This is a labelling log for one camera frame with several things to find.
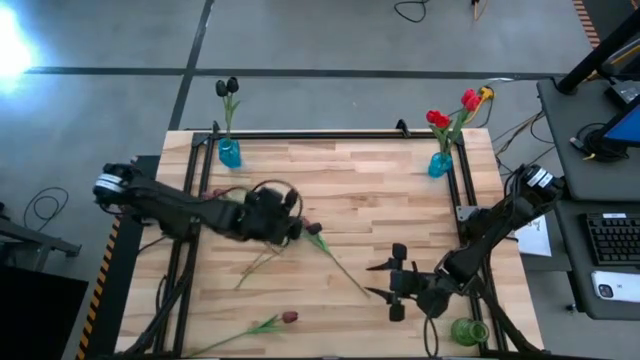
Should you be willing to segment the black artificial tulip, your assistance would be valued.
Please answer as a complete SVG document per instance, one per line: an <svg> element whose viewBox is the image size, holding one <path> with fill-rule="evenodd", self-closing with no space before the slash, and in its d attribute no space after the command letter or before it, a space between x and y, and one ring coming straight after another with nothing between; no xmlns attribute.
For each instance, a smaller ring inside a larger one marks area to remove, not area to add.
<svg viewBox="0 0 640 360"><path fill-rule="evenodd" d="M310 241L314 246L318 247L321 251L326 254L330 253L329 247L324 240L321 232L323 227L320 223L309 223L305 226L305 230L302 233L303 237ZM235 285L235 289L239 289L243 282L259 267L266 264L273 258L280 256L286 250L285 247L282 248L274 248L271 245L267 245L266 248L253 260L253 262L246 267L246 269L242 272L242 276L238 283Z"/></svg>
<svg viewBox="0 0 640 360"><path fill-rule="evenodd" d="M215 85L216 94L218 97L222 99L225 123L226 123L226 103L227 103L227 94L228 94L226 89L227 80L226 81L218 80Z"/></svg>
<svg viewBox="0 0 640 360"><path fill-rule="evenodd" d="M239 82L236 77L230 77L226 82L227 103L226 103L226 137L231 138L231 129L233 123L234 112L239 105L239 101L235 101L233 96L239 91Z"/></svg>

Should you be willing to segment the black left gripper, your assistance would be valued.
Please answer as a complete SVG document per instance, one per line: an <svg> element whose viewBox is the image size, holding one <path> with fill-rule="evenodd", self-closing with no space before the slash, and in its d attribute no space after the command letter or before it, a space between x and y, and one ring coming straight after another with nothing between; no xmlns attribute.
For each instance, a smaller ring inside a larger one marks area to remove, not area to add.
<svg viewBox="0 0 640 360"><path fill-rule="evenodd" d="M286 195L268 187L248 192L239 221L241 239L269 244L288 244L298 239L303 222L299 215L291 215L298 200L296 190L289 190Z"/></svg>

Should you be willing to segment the black platform with hazard stripes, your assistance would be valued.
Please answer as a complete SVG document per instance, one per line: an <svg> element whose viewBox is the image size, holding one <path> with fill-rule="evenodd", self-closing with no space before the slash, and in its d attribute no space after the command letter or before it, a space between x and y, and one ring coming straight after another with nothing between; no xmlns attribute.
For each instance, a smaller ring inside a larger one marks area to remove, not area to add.
<svg viewBox="0 0 640 360"><path fill-rule="evenodd" d="M74 360L90 360L116 351L143 226L129 216L116 216L94 284Z"/></svg>

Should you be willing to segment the black power adapter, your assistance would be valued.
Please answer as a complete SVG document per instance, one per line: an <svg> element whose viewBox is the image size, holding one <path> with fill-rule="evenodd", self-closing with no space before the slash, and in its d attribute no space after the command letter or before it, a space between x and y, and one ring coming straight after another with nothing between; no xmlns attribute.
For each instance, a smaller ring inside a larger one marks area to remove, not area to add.
<svg viewBox="0 0 640 360"><path fill-rule="evenodd" d="M604 92L605 96L618 107L624 107L640 95L640 85L634 81L615 82Z"/></svg>

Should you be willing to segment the monitor with blue screen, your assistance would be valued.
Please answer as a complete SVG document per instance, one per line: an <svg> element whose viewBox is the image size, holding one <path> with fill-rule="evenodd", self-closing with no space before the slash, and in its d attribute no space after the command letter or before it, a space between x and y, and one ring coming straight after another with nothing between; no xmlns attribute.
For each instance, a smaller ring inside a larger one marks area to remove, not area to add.
<svg viewBox="0 0 640 360"><path fill-rule="evenodd" d="M640 104L614 116L604 127L604 141L640 148Z"/></svg>

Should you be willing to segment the black keyboard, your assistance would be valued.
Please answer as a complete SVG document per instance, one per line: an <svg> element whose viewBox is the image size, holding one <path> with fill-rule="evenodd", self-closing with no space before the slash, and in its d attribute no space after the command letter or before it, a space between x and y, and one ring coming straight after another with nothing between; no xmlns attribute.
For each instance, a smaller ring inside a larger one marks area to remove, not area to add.
<svg viewBox="0 0 640 360"><path fill-rule="evenodd" d="M587 213L581 222L597 266L640 267L640 213Z"/></svg>

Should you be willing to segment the white phone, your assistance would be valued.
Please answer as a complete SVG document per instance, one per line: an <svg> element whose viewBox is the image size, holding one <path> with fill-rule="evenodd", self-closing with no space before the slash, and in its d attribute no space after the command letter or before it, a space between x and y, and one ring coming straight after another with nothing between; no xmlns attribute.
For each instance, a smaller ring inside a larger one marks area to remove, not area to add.
<svg viewBox="0 0 640 360"><path fill-rule="evenodd" d="M602 300L640 303L640 274L594 271L591 282Z"/></svg>

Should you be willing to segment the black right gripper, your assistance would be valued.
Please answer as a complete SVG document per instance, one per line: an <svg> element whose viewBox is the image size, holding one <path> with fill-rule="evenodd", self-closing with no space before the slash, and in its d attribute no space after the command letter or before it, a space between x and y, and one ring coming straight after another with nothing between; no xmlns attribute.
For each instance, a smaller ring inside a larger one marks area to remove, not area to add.
<svg viewBox="0 0 640 360"><path fill-rule="evenodd" d="M404 270L403 262L406 259L407 247L400 243L394 243L391 258L383 264L367 268L367 271L391 270L389 285L391 292L371 287L366 287L366 290L382 297L387 304L390 304L389 320L392 322L400 322L405 319L405 307L401 303L402 299L413 299L425 315L434 318L434 301L429 292L435 286L436 276L433 273L419 272L415 262L412 263L411 270Z"/></svg>

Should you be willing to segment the grey desk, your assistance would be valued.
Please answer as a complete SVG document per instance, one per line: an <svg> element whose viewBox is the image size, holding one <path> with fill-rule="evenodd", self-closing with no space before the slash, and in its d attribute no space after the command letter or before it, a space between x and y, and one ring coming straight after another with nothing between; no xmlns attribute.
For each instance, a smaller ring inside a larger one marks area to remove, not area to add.
<svg viewBox="0 0 640 360"><path fill-rule="evenodd" d="M605 96L606 81L581 84L572 95L560 93L552 80L537 83L542 109L554 139L571 197L582 201L640 202L640 148L629 157L602 163L570 144L622 112Z"/></svg>
<svg viewBox="0 0 640 360"><path fill-rule="evenodd" d="M640 302L623 302L600 298L592 273L629 273L629 284L640 290L640 254L636 260L596 262L593 241L587 233L585 214L626 214L640 219L639 202L598 202L563 200L556 203L554 212L568 254L571 270L569 282L578 312L594 320L640 321Z"/></svg>

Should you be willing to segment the blue glass vase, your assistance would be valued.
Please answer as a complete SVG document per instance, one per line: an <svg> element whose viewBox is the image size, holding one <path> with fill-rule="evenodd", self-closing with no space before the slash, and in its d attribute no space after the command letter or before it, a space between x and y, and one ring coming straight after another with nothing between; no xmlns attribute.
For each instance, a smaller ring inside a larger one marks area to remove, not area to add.
<svg viewBox="0 0 640 360"><path fill-rule="evenodd" d="M236 169L242 166L239 142L234 139L223 138L218 145L219 160L228 168Z"/></svg>
<svg viewBox="0 0 640 360"><path fill-rule="evenodd" d="M453 166L452 156L449 153L435 153L428 166L427 173L432 178L444 176Z"/></svg>

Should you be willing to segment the black diagonal post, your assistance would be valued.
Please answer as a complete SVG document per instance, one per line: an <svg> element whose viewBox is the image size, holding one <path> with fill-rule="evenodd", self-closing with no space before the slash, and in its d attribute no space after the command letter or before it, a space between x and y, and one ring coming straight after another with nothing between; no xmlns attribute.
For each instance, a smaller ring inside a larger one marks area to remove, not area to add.
<svg viewBox="0 0 640 360"><path fill-rule="evenodd" d="M595 70L619 50L636 33L640 32L640 8L636 9L621 25L592 50L571 72L561 80L555 80L556 89L563 94L574 93Z"/></svg>

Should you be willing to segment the green glass vase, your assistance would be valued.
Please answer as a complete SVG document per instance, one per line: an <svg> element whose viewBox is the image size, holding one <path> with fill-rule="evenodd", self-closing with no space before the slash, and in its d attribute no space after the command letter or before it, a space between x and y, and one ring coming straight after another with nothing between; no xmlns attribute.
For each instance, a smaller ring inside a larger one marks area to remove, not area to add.
<svg viewBox="0 0 640 360"><path fill-rule="evenodd" d="M482 321L459 318L451 326L451 337L459 345L471 347L484 343L490 335L489 328Z"/></svg>

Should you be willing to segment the white paper sheet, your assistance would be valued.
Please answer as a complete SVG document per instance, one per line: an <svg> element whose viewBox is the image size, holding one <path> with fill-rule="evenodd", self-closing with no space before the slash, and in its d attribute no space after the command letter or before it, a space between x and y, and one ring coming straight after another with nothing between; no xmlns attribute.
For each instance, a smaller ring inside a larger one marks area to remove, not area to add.
<svg viewBox="0 0 640 360"><path fill-rule="evenodd" d="M551 257L551 246L544 215L532 220L514 232L521 254Z"/></svg>

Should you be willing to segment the black box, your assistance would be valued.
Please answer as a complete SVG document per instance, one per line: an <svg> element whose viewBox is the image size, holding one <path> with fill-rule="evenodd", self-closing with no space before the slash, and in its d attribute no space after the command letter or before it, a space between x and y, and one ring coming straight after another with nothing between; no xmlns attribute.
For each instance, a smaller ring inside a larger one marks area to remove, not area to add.
<svg viewBox="0 0 640 360"><path fill-rule="evenodd" d="M87 286L0 266L0 360L61 360Z"/></svg>

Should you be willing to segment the grey metal stand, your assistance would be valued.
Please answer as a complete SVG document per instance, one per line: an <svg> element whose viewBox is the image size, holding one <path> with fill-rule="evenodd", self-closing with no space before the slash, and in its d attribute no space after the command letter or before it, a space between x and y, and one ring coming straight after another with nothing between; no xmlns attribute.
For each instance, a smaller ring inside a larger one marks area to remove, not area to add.
<svg viewBox="0 0 640 360"><path fill-rule="evenodd" d="M75 245L11 221L0 202L0 266L42 272L52 251L76 257L81 250Z"/></svg>

